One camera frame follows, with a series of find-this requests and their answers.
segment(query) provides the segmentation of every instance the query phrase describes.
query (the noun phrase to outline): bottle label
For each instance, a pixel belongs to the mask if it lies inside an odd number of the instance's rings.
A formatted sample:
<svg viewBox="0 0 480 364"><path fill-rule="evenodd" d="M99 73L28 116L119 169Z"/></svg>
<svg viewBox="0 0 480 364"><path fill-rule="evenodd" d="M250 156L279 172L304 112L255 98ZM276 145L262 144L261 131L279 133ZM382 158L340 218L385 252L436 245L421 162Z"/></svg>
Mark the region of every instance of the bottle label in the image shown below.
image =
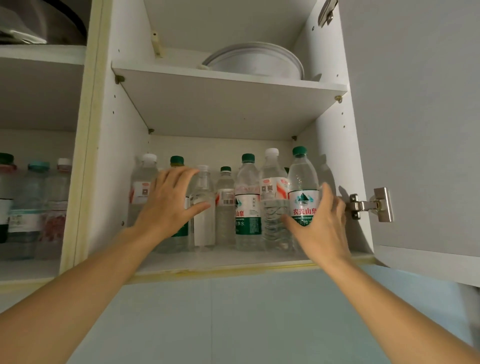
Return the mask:
<svg viewBox="0 0 480 364"><path fill-rule="evenodd" d="M8 213L12 207L13 200L0 198L0 225L8 224Z"/></svg>
<svg viewBox="0 0 480 364"><path fill-rule="evenodd" d="M190 205L190 199L188 197L185 198L185 210L188 209ZM176 238L177 236L188 236L188 221L183 225L180 230L177 231L175 235L172 235L172 238Z"/></svg>
<svg viewBox="0 0 480 364"><path fill-rule="evenodd" d="M235 202L235 190L233 188L221 188L216 193L216 206L233 206Z"/></svg>
<svg viewBox="0 0 480 364"><path fill-rule="evenodd" d="M44 218L43 210L10 210L8 232L41 231Z"/></svg>
<svg viewBox="0 0 480 364"><path fill-rule="evenodd" d="M235 233L237 235L262 234L258 194L235 195Z"/></svg>
<svg viewBox="0 0 480 364"><path fill-rule="evenodd" d="M302 226L312 222L320 203L318 190L293 191L288 194L290 201L290 215Z"/></svg>
<svg viewBox="0 0 480 364"><path fill-rule="evenodd" d="M260 179L261 200L287 200L288 186L288 179L285 177Z"/></svg>
<svg viewBox="0 0 480 364"><path fill-rule="evenodd" d="M134 182L130 189L131 204L146 204L150 193L150 182Z"/></svg>

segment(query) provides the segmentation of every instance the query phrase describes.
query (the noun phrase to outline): plastic water bottle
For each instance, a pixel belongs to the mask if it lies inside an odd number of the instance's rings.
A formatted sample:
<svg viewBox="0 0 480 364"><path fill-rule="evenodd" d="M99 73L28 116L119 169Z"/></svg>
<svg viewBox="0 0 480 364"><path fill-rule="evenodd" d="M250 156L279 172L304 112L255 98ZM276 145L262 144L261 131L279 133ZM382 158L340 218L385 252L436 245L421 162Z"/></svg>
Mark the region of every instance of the plastic water bottle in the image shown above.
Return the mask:
<svg viewBox="0 0 480 364"><path fill-rule="evenodd" d="M13 155L0 153L0 244L7 240L8 214L13 204L15 195L13 173ZM3 257L3 249L0 247L0 260Z"/></svg>
<svg viewBox="0 0 480 364"><path fill-rule="evenodd" d="M172 156L170 158L171 167L183 167L183 163L184 159L181 156ZM191 186L187 189L187 196L185 196L185 209L190 206L190 188ZM192 223L186 222L175 235L162 241L156 246L155 251L161 254L187 251L189 248L189 224L191 225Z"/></svg>
<svg viewBox="0 0 480 364"><path fill-rule="evenodd" d="M218 246L235 245L235 182L232 168L220 168L216 184L215 235Z"/></svg>
<svg viewBox="0 0 480 364"><path fill-rule="evenodd" d="M307 158L307 148L296 146L293 148L293 164L288 173L290 180L290 216L300 225L307 226L317 211L320 203L318 177L315 168ZM303 253L297 241L294 241L295 251Z"/></svg>
<svg viewBox="0 0 480 364"><path fill-rule="evenodd" d="M208 166L197 166L190 196L190 205L208 202L210 207L193 218L193 246L195 251L212 250L215 246L215 187Z"/></svg>
<svg viewBox="0 0 480 364"><path fill-rule="evenodd" d="M156 178L156 155L144 154L140 166L133 171L130 187L130 204L128 206L127 226L133 226L138 214L147 202L150 183Z"/></svg>
<svg viewBox="0 0 480 364"><path fill-rule="evenodd" d="M12 247L10 259L31 259L45 220L45 179L50 164L33 161L20 183L20 190L10 210L7 243Z"/></svg>
<svg viewBox="0 0 480 364"><path fill-rule="evenodd" d="M265 250L255 156L244 154L241 161L235 182L235 245L242 251Z"/></svg>
<svg viewBox="0 0 480 364"><path fill-rule="evenodd" d="M57 171L46 180L45 226L36 246L35 259L60 259L71 176L72 160L59 158Z"/></svg>
<svg viewBox="0 0 480 364"><path fill-rule="evenodd" d="M269 148L265 151L265 164L260 170L262 233L267 249L292 249L291 234L280 221L283 214L289 213L288 192L287 173L278 163L278 149Z"/></svg>

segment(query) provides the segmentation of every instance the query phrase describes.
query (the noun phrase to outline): open cabinet door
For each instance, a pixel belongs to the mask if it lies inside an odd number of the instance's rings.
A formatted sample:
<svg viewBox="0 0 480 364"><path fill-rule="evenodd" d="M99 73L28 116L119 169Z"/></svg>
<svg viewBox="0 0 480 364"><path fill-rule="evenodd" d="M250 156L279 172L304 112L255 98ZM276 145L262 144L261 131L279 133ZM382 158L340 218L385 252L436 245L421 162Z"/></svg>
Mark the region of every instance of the open cabinet door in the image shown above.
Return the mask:
<svg viewBox="0 0 480 364"><path fill-rule="evenodd" d="M367 196L387 187L393 208L369 214L375 256L480 286L480 2L338 6Z"/></svg>

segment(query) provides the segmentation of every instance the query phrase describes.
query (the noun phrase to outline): adjacent cabinet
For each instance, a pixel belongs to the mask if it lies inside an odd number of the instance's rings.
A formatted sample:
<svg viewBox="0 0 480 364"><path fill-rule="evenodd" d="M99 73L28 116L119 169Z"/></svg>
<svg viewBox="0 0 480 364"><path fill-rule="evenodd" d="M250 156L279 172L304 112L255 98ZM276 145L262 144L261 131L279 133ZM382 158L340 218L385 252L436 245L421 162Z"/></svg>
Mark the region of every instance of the adjacent cabinet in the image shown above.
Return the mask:
<svg viewBox="0 0 480 364"><path fill-rule="evenodd" d="M45 283L109 244L143 153L162 168L182 155L216 179L243 153L261 165L269 147L289 166L298 145L345 201L388 188L393 222L348 213L359 264L480 286L480 3L461 3L332 0L324 23L324 0L93 0L87 47L0 46L0 151L25 165L73 153L61 260L1 262L0 290ZM305 79L197 68L248 41L288 48ZM314 267L276 253L150 254L132 282Z"/></svg>

